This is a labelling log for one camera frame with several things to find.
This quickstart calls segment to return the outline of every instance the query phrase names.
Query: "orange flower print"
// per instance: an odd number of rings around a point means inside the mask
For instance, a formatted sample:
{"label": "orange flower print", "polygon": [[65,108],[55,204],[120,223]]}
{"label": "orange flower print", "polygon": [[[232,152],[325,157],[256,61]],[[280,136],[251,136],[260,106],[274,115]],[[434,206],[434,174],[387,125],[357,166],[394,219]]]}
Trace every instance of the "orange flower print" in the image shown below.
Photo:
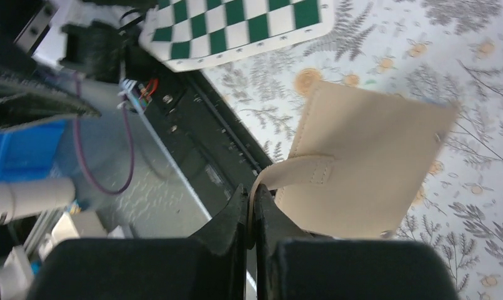
{"label": "orange flower print", "polygon": [[478,196],[483,194],[484,191],[494,191],[493,189],[483,185],[483,176],[479,176],[477,182],[465,183],[465,186],[467,186],[472,194]]}
{"label": "orange flower print", "polygon": [[358,84],[360,84],[360,76],[350,73],[343,77],[342,83],[345,84],[346,86],[351,86],[355,88],[358,86]]}
{"label": "orange flower print", "polygon": [[426,199],[426,193],[424,192],[424,186],[421,186],[419,191],[417,191],[417,195],[415,196],[415,199],[413,200],[413,203],[411,205],[416,206],[422,204],[424,203],[425,199]]}
{"label": "orange flower print", "polygon": [[494,50],[496,50],[496,47],[494,46],[494,41],[491,40],[490,38],[484,39],[479,44],[469,44],[468,46],[471,47],[472,52],[476,54],[474,56],[474,59],[488,58],[494,52]]}
{"label": "orange flower print", "polygon": [[435,176],[435,175],[441,173],[442,171],[444,171],[444,165],[442,164],[442,162],[434,161],[432,163],[432,165],[430,166],[430,170],[428,171],[428,173],[430,175]]}
{"label": "orange flower print", "polygon": [[310,87],[316,81],[320,81],[323,78],[320,70],[318,69],[304,69],[299,72],[296,76],[296,81],[294,82],[294,89],[301,96],[308,96],[310,93]]}
{"label": "orange flower print", "polygon": [[425,32],[423,32],[417,40],[407,39],[407,42],[411,45],[411,48],[409,48],[406,53],[404,53],[403,58],[406,58],[407,56],[418,58],[419,56],[426,53],[426,51],[428,50],[427,46],[432,43],[430,41],[426,41]]}
{"label": "orange flower print", "polygon": [[396,69],[394,67],[395,62],[393,55],[390,54],[391,48],[387,48],[383,56],[373,56],[372,60],[377,64],[376,67],[372,68],[367,72],[368,74],[382,74],[390,69]]}
{"label": "orange flower print", "polygon": [[480,282],[485,288],[489,288],[491,286],[497,286],[498,285],[498,279],[500,276],[498,274],[491,274],[491,275],[485,275],[481,273],[477,273],[480,276],[483,276],[481,278]]}

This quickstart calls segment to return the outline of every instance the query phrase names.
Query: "metal screw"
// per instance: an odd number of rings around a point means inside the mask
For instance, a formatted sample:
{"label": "metal screw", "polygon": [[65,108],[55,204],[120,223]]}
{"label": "metal screw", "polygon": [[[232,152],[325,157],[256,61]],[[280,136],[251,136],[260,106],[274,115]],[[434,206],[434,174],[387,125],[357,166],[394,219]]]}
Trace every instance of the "metal screw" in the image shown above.
{"label": "metal screw", "polygon": [[169,104],[170,102],[172,102],[173,98],[172,96],[170,95],[166,95],[163,97],[163,101],[166,103],[166,104]]}
{"label": "metal screw", "polygon": [[382,231],[382,233],[380,233],[380,238],[383,238],[383,239],[389,239],[392,236],[393,236],[393,232],[391,230]]}

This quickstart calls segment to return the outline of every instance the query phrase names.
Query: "chess board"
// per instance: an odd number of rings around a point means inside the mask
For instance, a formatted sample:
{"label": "chess board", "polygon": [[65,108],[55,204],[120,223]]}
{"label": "chess board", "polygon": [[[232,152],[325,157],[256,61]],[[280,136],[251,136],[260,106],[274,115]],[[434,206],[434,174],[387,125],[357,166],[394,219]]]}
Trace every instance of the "chess board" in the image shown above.
{"label": "chess board", "polygon": [[141,45],[174,71],[217,66],[327,34],[334,0],[159,0]]}

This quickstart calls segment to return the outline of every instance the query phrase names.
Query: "blue box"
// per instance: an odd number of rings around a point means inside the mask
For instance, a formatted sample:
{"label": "blue box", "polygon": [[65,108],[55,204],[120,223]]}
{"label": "blue box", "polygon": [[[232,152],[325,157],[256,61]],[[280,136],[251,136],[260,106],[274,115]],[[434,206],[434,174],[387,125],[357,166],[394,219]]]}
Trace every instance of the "blue box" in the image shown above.
{"label": "blue box", "polygon": [[65,125],[65,121],[57,121],[0,133],[0,181],[11,183],[46,178]]}

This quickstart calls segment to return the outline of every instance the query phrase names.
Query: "gray fern print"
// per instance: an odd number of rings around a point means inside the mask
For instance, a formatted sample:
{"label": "gray fern print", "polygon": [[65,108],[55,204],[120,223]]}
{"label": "gray fern print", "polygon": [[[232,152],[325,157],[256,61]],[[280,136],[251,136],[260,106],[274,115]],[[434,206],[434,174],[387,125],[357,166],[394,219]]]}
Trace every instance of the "gray fern print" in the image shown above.
{"label": "gray fern print", "polygon": [[332,31],[319,39],[311,41],[312,44],[303,52],[304,56],[309,56],[316,52],[334,51],[336,52],[334,56],[336,61],[346,53],[350,53],[349,59],[353,61],[358,55],[363,53],[361,47],[364,41],[376,28],[376,24],[372,24],[363,30],[361,29],[372,9],[372,3],[370,2],[365,10],[354,19],[350,14],[352,6],[352,0],[341,1],[336,9],[336,22]]}
{"label": "gray fern print", "polygon": [[293,117],[286,114],[279,115],[278,107],[268,106],[262,109],[246,108],[240,111],[253,115],[260,122],[262,129],[267,129],[268,125],[273,126],[275,134],[283,134],[286,141],[291,142],[296,134],[296,131],[289,124],[289,121]]}
{"label": "gray fern print", "polygon": [[[394,0],[395,2],[415,2],[416,0]],[[499,16],[502,10],[501,0],[422,0],[426,8],[426,17],[432,25],[448,26],[455,22],[455,34],[470,31],[475,33],[491,23],[491,18]]]}
{"label": "gray fern print", "polygon": [[[503,158],[488,146],[491,134],[496,130],[489,122],[491,117],[481,105],[468,107],[460,102],[466,98],[466,88],[454,76],[439,74],[422,64],[407,75],[406,81],[409,92],[418,99],[459,108],[457,127],[450,132],[445,144],[452,152],[460,154],[468,166],[483,170],[489,169],[493,163],[503,163]],[[462,124],[470,125],[472,130]]]}
{"label": "gray fern print", "polygon": [[293,55],[286,50],[271,51],[254,56],[251,67],[251,84],[259,93],[260,100],[270,101],[287,96],[286,87],[273,75],[290,70],[296,62]]}
{"label": "gray fern print", "polygon": [[463,224],[466,231],[477,238],[485,239],[485,250],[494,258],[503,268],[503,223],[492,221],[487,222],[486,215],[475,205],[463,205],[454,202],[450,205],[457,217],[464,219]]}
{"label": "gray fern print", "polygon": [[442,235],[441,224],[428,220],[422,216],[419,224],[417,217],[406,214],[402,224],[397,230],[401,239],[423,242],[434,248],[442,257],[456,291],[465,291],[470,282],[469,270],[479,263],[479,256],[475,254],[477,241],[469,239],[464,233],[456,234],[454,231]]}
{"label": "gray fern print", "polygon": [[282,143],[281,142],[277,142],[277,144],[275,144],[275,147],[272,149],[271,148],[271,141],[270,140],[267,140],[266,143],[264,143],[264,145],[262,146],[264,152],[269,156],[269,158],[272,159],[273,162],[275,163],[278,163],[283,159],[283,156],[282,156]]}
{"label": "gray fern print", "polygon": [[468,85],[476,92],[476,96],[481,102],[487,102],[490,98],[497,97],[502,100],[503,109],[503,84],[492,82],[493,79],[503,75],[503,67],[492,67],[481,69],[478,67],[466,66],[458,61],[461,67],[470,75],[471,80]]}
{"label": "gray fern print", "polygon": [[229,62],[219,67],[224,70],[222,85],[231,90],[231,96],[238,103],[249,104],[253,99],[248,95],[249,82],[241,69],[235,69],[234,64]]}

